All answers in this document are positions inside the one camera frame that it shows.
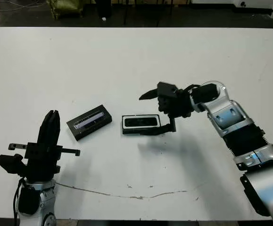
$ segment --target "device screen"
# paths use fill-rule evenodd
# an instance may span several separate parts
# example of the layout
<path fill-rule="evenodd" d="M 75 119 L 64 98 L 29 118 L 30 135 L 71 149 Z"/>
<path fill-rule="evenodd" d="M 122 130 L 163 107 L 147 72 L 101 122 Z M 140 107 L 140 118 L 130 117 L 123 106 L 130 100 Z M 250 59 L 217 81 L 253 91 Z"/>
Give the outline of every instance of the device screen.
<path fill-rule="evenodd" d="M 125 119 L 125 126 L 126 127 L 157 126 L 157 119 L 155 117 Z"/>
<path fill-rule="evenodd" d="M 97 123 L 99 120 L 103 119 L 104 113 L 103 112 L 96 112 L 86 118 L 83 118 L 82 120 L 79 120 L 74 124 L 74 127 L 76 129 L 79 129 L 84 126 L 92 126 L 95 123 Z"/>

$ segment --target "cable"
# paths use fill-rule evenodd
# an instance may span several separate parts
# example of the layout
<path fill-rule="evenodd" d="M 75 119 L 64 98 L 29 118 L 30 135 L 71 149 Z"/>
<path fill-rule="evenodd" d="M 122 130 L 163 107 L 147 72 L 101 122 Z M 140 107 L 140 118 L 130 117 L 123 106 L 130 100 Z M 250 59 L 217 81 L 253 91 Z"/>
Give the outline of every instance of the cable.
<path fill-rule="evenodd" d="M 9 12 L 9 11 L 17 11 L 17 10 L 20 10 L 20 9 L 23 9 L 23 8 L 33 8 L 33 7 L 39 7 L 39 6 L 43 6 L 46 4 L 45 3 L 41 3 L 41 4 L 38 4 L 38 1 L 36 2 L 33 2 L 31 4 L 28 4 L 26 6 L 23 6 L 23 5 L 19 5 L 15 2 L 12 2 L 12 1 L 0 1 L 0 3 L 9 3 L 9 4 L 13 4 L 13 5 L 16 5 L 16 6 L 20 6 L 19 8 L 13 8 L 13 9 L 0 9 L 0 12 Z"/>
<path fill-rule="evenodd" d="M 16 211 L 16 199 L 19 196 L 19 189 L 22 184 L 25 184 L 24 177 L 19 180 L 18 187 L 17 187 L 15 195 L 14 195 L 14 200 L 13 200 L 14 226 L 17 226 L 17 216 L 18 216 L 18 212 Z"/>
<path fill-rule="evenodd" d="M 22 7 L 22 8 L 39 7 L 40 5 L 44 5 L 44 4 L 46 4 L 46 2 L 45 2 L 45 3 L 40 3 L 39 5 L 36 5 L 36 6 L 30 6 L 30 5 L 32 5 L 32 4 L 38 4 L 38 1 L 33 2 L 33 3 L 31 3 L 31 4 L 28 4 L 28 5 L 26 5 L 26 6 L 23 6 L 23 5 L 17 4 L 17 3 L 12 2 L 12 1 L 0 1 L 0 3 L 9 3 L 9 4 L 13 4 L 13 5 L 15 5 L 15 6 L 20 6 L 20 7 Z"/>

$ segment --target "small black case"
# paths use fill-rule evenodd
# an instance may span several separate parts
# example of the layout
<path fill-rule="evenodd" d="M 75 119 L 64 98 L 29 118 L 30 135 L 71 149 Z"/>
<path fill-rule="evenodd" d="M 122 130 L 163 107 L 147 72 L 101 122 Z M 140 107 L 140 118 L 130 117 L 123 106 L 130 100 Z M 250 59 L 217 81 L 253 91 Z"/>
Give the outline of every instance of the small black case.
<path fill-rule="evenodd" d="M 67 122 L 73 136 L 78 141 L 88 134 L 112 122 L 112 117 L 103 105 Z"/>

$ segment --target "green bag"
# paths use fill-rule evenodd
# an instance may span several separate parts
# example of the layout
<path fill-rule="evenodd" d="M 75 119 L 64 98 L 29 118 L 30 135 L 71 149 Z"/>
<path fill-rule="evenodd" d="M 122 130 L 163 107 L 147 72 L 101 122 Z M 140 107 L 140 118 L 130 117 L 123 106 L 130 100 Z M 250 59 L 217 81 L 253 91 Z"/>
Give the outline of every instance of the green bag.
<path fill-rule="evenodd" d="M 61 15 L 80 14 L 83 16 L 83 0 L 47 0 L 54 19 Z"/>

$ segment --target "chair leg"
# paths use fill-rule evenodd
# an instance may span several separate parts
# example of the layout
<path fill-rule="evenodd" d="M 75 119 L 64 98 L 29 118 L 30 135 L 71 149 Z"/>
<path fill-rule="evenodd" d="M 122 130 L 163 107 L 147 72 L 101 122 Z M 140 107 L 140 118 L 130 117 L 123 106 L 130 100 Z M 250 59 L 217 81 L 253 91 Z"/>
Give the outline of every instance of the chair leg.
<path fill-rule="evenodd" d="M 126 0 L 126 10 L 125 10 L 125 16 L 124 16 L 124 25 L 126 25 L 126 20 L 127 20 L 128 4 L 129 4 L 129 0 Z"/>
<path fill-rule="evenodd" d="M 173 9 L 173 0 L 171 0 L 170 15 L 172 15 L 172 9 Z"/>

